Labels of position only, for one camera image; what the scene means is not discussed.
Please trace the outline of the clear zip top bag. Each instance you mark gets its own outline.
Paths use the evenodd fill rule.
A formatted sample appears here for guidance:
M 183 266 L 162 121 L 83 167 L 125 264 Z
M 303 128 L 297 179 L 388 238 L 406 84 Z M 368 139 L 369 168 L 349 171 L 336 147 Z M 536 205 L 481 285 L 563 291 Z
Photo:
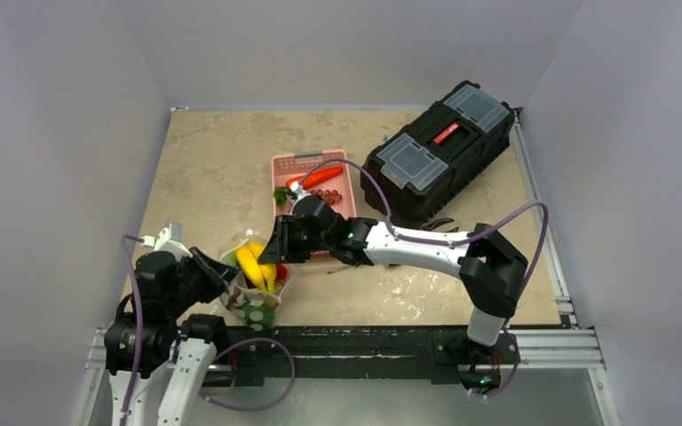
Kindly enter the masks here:
M 260 237 L 253 230 L 247 229 L 234 236 L 228 243 L 224 244 L 220 248 L 218 252 L 218 260 L 224 264 L 230 264 L 237 267 L 240 271 L 240 275 L 233 282 L 229 290 L 219 298 L 219 300 L 230 312 L 235 306 L 243 304 L 246 299 L 256 299 L 262 302 L 270 301 L 272 304 L 276 305 L 276 317 L 276 312 L 282 304 L 283 293 L 289 288 L 290 283 L 297 275 L 296 268 L 284 264 L 289 272 L 288 278 L 285 281 L 275 282 L 274 293 L 260 291 L 244 276 L 234 257 L 234 252 L 237 248 L 250 242 L 258 242 L 266 246 L 266 240 L 264 238 Z

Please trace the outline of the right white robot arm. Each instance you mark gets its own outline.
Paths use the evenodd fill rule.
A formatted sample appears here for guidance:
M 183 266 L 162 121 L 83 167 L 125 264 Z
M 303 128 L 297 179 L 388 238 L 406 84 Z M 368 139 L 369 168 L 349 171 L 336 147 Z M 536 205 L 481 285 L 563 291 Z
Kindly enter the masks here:
M 517 310 L 529 267 L 502 234 L 478 224 L 470 233 L 435 233 L 390 226 L 367 217 L 346 218 L 316 195 L 279 215 L 260 264 L 300 264 L 315 252 L 353 266 L 398 264 L 459 279 L 473 305 L 463 338 L 465 354 L 483 361 Z

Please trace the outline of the pink plastic basket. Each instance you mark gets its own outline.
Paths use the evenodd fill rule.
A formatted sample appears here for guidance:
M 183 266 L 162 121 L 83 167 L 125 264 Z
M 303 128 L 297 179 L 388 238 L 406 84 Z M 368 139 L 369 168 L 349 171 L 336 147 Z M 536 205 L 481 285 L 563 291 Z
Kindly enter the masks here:
M 347 160 L 346 151 L 340 148 L 312 151 L 306 153 L 279 154 L 271 160 L 272 187 L 284 186 L 291 178 L 304 176 L 317 164 L 332 160 L 331 163 L 321 166 L 319 170 L 330 167 L 342 166 L 344 173 L 338 177 L 309 189 L 312 190 L 338 190 L 343 195 L 343 200 L 337 205 L 330 205 L 336 213 L 342 216 L 356 217 L 357 209 L 353 193 L 352 167 L 346 163 L 338 162 L 338 159 Z

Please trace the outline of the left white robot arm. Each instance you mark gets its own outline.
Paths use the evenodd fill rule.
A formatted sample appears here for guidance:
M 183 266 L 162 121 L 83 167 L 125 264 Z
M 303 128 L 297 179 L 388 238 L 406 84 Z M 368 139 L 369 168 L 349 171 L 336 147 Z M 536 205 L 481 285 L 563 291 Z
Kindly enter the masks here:
M 220 297 L 239 270 L 192 248 L 177 257 L 152 251 L 133 266 L 132 291 L 117 305 L 104 336 L 113 392 L 114 425 L 180 425 L 210 363 L 224 359 L 229 339 L 222 318 L 192 305 Z

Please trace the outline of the yellow banana bunch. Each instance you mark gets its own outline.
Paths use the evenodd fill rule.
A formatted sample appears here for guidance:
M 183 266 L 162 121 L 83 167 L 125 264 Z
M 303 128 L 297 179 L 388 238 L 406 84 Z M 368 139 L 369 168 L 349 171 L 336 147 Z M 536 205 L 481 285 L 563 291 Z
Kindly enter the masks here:
M 260 291 L 274 293 L 277 278 L 276 264 L 260 264 L 258 259 L 265 246 L 258 242 L 242 245 L 234 257 L 244 276 Z

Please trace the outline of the green bell pepper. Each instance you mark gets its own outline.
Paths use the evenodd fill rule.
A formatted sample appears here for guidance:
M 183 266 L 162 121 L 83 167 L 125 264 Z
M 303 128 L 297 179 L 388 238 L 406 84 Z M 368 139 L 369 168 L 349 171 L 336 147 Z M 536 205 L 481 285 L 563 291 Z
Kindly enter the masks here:
M 246 299 L 243 304 L 231 309 L 231 313 L 253 331 L 263 331 L 273 326 L 275 304 L 256 299 Z

